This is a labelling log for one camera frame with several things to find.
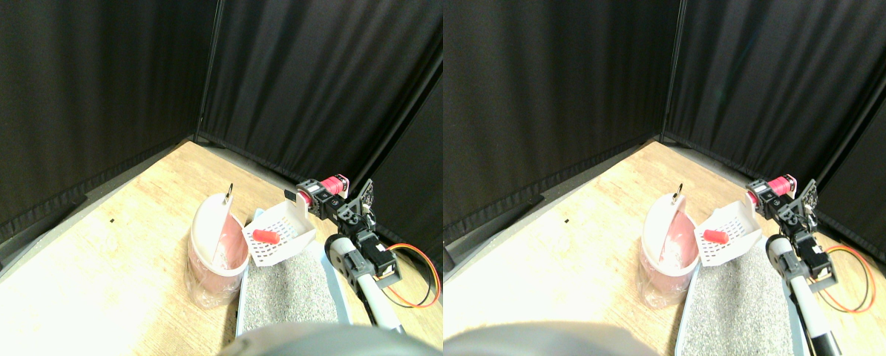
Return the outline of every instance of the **litter tray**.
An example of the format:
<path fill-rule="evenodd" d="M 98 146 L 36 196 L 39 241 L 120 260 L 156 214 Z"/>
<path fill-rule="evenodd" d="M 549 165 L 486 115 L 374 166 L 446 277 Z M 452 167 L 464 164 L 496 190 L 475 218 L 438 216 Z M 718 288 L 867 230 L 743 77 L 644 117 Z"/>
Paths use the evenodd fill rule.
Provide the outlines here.
<path fill-rule="evenodd" d="M 327 277 L 327 285 L 331 294 L 331 298 L 334 298 L 334 305 L 337 308 L 338 312 L 338 323 L 345 323 L 345 325 L 351 325 L 351 308 L 347 304 L 347 295 L 344 294 L 344 289 L 341 288 L 341 283 L 338 281 L 338 274 L 335 272 L 334 267 L 331 266 L 331 262 L 328 261 L 327 255 L 324 254 L 324 246 L 322 246 L 318 241 L 312 241 L 306 247 L 307 250 L 313 252 L 313 254 L 317 255 L 318 261 L 321 261 L 321 268 L 324 268 L 324 275 Z M 277 268 L 277 266 L 271 267 L 263 267 L 263 268 Z M 249 268 L 246 268 L 246 272 L 244 272 L 244 278 L 242 281 L 242 292 L 239 294 L 239 312 L 236 317 L 236 325 L 235 325 L 235 336 L 242 335 L 242 333 L 247 332 L 247 330 L 243 329 L 243 326 L 246 325 L 246 315 L 247 309 L 250 308 L 250 298 L 258 298 L 262 296 L 251 295 L 249 292 Z"/>

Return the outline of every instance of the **plastic bag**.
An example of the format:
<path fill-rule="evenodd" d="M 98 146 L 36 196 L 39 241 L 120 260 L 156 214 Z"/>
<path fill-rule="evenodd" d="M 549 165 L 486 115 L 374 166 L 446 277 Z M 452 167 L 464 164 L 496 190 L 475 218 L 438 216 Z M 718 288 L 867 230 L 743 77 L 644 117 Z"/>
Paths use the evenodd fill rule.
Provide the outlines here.
<path fill-rule="evenodd" d="M 186 240 L 186 291 L 189 298 L 204 309 L 232 303 L 239 295 L 244 274 L 223 276 L 209 271 L 192 250 L 192 240 Z"/>
<path fill-rule="evenodd" d="M 654 270 L 654 267 L 644 257 L 643 250 L 639 248 L 640 263 L 637 264 L 637 293 L 644 304 L 653 309 L 661 309 L 683 302 L 687 296 L 687 287 L 690 286 L 691 277 L 685 274 L 681 276 L 669 276 Z"/>

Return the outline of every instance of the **red object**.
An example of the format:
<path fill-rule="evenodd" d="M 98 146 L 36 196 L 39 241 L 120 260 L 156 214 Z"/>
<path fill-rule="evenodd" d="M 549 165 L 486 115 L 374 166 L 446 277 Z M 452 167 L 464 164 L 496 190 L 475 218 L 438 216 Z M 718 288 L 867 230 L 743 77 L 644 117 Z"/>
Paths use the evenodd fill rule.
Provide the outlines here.
<path fill-rule="evenodd" d="M 276 231 L 256 230 L 252 232 L 252 238 L 254 238 L 255 241 L 264 242 L 266 244 L 277 244 L 281 241 Z"/>
<path fill-rule="evenodd" d="M 776 196 L 782 196 L 789 192 L 796 191 L 796 179 L 793 176 L 786 175 L 769 181 L 769 187 Z"/>
<path fill-rule="evenodd" d="M 718 244 L 725 244 L 727 242 L 730 242 L 729 235 L 727 235 L 727 233 L 724 233 L 724 231 L 704 230 L 703 239 Z"/>
<path fill-rule="evenodd" d="M 298 191 L 298 193 L 301 194 L 301 199 L 304 200 L 305 205 L 311 205 L 311 197 L 308 197 L 308 193 L 304 193 L 301 191 Z"/>
<path fill-rule="evenodd" d="M 346 177 L 341 175 L 321 180 L 321 185 L 323 185 L 328 192 L 331 192 L 331 194 L 340 194 L 341 192 L 344 192 L 350 184 L 350 180 L 347 180 Z"/>

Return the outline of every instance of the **wooden table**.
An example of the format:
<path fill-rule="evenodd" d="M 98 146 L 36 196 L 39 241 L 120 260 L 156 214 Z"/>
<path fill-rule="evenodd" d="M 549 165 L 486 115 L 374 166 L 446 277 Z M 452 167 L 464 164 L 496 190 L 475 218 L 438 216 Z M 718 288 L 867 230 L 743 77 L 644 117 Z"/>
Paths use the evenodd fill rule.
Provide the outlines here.
<path fill-rule="evenodd" d="M 680 183 L 696 223 L 744 193 L 660 143 L 647 143 L 518 233 L 498 237 L 450 279 L 444 338 L 498 323 L 589 321 L 613 323 L 657 352 L 673 353 L 683 304 L 647 308 L 635 276 L 647 210 Z M 766 235 L 778 231 L 772 221 L 761 224 Z M 825 246 L 834 244 L 819 238 Z M 842 284 L 830 289 L 833 295 L 846 303 L 860 300 L 864 276 L 858 263 L 836 257 L 836 270 Z M 886 354 L 886 281 L 877 268 L 873 271 L 878 299 L 871 311 L 845 315 L 822 304 L 847 355 Z"/>
<path fill-rule="evenodd" d="M 187 142 L 131 180 L 0 284 L 0 354 L 211 355 L 235 336 L 236 304 L 200 309 L 186 294 L 184 237 L 199 204 L 235 183 L 232 213 L 283 192 Z M 314 220 L 318 241 L 337 228 Z M 405 265 L 405 275 L 416 276 Z M 423 295 L 421 278 L 395 285 Z M 352 318 L 369 325 L 348 294 Z M 407 332 L 440 347 L 442 308 L 397 308 Z"/>

